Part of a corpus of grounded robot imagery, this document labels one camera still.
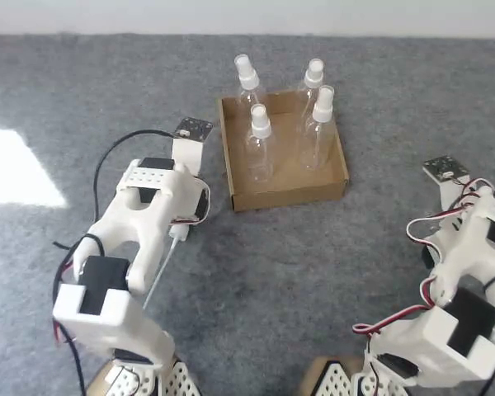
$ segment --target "plastic bottle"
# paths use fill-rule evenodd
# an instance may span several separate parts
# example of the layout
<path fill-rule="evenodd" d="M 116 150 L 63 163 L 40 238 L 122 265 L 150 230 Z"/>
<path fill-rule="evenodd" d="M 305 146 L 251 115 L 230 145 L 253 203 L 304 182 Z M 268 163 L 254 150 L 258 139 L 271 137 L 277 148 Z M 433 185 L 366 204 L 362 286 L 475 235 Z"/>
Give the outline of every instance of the plastic bottle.
<path fill-rule="evenodd" d="M 296 123 L 299 133 L 301 133 L 306 120 L 314 109 L 319 87 L 323 85 L 323 69 L 324 63 L 321 59 L 310 60 L 304 78 L 297 87 L 295 114 L 297 115 Z"/>
<path fill-rule="evenodd" d="M 328 160 L 335 131 L 332 120 L 333 88 L 323 85 L 312 114 L 304 123 L 299 135 L 299 160 L 307 169 L 319 169 Z"/>
<path fill-rule="evenodd" d="M 249 112 L 254 105 L 266 105 L 266 90 L 261 85 L 257 71 L 251 65 L 251 61 L 245 54 L 237 55 L 234 64 L 238 70 L 238 104 L 242 107 L 241 112 L 249 116 Z"/>
<path fill-rule="evenodd" d="M 267 182 L 273 176 L 275 136 L 264 105 L 251 108 L 251 129 L 247 134 L 247 169 L 255 182 Z"/>

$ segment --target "brown cardboard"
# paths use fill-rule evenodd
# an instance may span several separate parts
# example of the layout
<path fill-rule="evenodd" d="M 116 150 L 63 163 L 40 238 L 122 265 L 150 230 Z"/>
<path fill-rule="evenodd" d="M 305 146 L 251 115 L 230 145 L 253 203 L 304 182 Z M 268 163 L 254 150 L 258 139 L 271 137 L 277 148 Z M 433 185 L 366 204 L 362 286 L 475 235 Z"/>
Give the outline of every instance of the brown cardboard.
<path fill-rule="evenodd" d="M 235 98 L 225 97 L 218 104 L 229 193 L 234 211 L 318 200 L 339 200 L 343 196 L 349 176 L 335 123 L 332 123 L 336 135 L 335 143 L 323 169 L 312 172 L 303 169 L 297 161 L 294 92 L 268 95 L 267 111 L 273 133 L 278 140 L 276 168 L 268 183 L 252 181 L 247 173 L 243 147 L 250 120 L 239 114 Z"/>

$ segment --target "bottle cap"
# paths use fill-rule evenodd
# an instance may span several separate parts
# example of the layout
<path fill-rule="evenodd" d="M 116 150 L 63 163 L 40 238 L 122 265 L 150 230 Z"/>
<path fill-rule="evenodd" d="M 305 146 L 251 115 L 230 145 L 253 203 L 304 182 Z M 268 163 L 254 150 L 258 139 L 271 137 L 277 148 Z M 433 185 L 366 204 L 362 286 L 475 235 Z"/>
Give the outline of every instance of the bottle cap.
<path fill-rule="evenodd" d="M 255 137 L 259 139 L 265 139 L 271 135 L 270 119 L 264 105 L 254 105 L 251 108 L 251 129 Z"/>
<path fill-rule="evenodd" d="M 323 85 L 319 88 L 319 95 L 313 105 L 312 117 L 317 122 L 329 122 L 333 111 L 333 88 Z"/>
<path fill-rule="evenodd" d="M 321 59 L 312 59 L 304 74 L 304 84 L 308 88 L 319 88 L 323 84 L 324 63 Z"/>
<path fill-rule="evenodd" d="M 234 64 L 238 70 L 238 79 L 242 88 L 251 91 L 258 87 L 260 82 L 257 76 L 257 71 L 251 65 L 251 61 L 245 54 L 237 55 L 234 59 Z"/>

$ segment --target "robotic arm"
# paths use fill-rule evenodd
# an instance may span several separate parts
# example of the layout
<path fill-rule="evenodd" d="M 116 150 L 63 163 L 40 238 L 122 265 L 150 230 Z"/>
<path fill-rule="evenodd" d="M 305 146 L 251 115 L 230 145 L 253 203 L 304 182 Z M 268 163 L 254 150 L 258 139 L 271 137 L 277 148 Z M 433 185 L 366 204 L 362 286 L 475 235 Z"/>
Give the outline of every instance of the robotic arm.
<path fill-rule="evenodd" d="M 333 361 L 325 372 L 342 374 L 332 375 L 335 382 L 325 375 L 318 382 L 324 388 L 312 395 L 343 389 L 349 396 L 404 396 L 406 387 L 454 387 L 488 380 L 495 372 L 495 188 L 484 179 L 470 181 L 451 157 L 431 160 L 424 170 L 439 184 L 444 209 L 408 225 L 408 236 L 425 245 L 422 257 L 431 269 L 422 282 L 425 304 L 376 325 L 356 325 L 355 332 L 369 338 L 363 370 L 349 377 Z M 414 222 L 433 219 L 441 221 L 433 235 L 410 234 Z M 460 287 L 464 276 L 478 280 L 484 296 Z"/>
<path fill-rule="evenodd" d="M 59 289 L 54 318 L 82 344 L 111 355 L 127 373 L 121 378 L 132 379 L 116 381 L 118 395 L 161 395 L 173 365 L 186 372 L 175 362 L 172 337 L 145 315 L 135 297 L 151 291 L 169 227 L 171 235 L 185 240 L 189 225 L 209 212 L 210 189 L 196 175 L 211 129 L 210 123 L 185 119 L 173 158 L 131 162 L 105 214 L 87 232 L 95 238 L 83 238 L 73 254 L 77 284 Z M 139 244 L 132 262 L 110 257 L 127 241 Z M 192 385 L 192 394 L 199 394 Z"/>

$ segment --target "gray carpet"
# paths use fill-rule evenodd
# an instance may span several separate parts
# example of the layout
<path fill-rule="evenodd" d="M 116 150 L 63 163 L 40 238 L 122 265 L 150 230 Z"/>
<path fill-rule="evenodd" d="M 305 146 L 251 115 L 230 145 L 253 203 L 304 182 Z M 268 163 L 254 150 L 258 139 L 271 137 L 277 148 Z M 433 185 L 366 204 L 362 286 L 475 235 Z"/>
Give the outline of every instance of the gray carpet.
<path fill-rule="evenodd" d="M 52 340 L 63 253 L 50 242 L 88 228 L 93 168 L 113 140 L 173 130 L 183 116 L 216 122 L 243 51 L 270 90 L 299 80 L 308 59 L 325 60 L 351 184 L 340 202 L 234 214 L 219 128 L 210 136 L 210 218 L 176 251 L 150 307 L 202 392 L 292 394 L 315 356 L 361 353 L 353 323 L 418 301 L 426 271 L 404 227 L 439 210 L 422 162 L 451 153 L 495 182 L 495 41 L 0 36 L 0 129 L 23 137 L 68 204 L 0 205 L 0 394 L 78 394 L 69 350 Z M 119 149 L 101 173 L 102 206 L 132 158 L 169 151 L 155 137 Z M 102 359 L 81 356 L 90 379 Z"/>

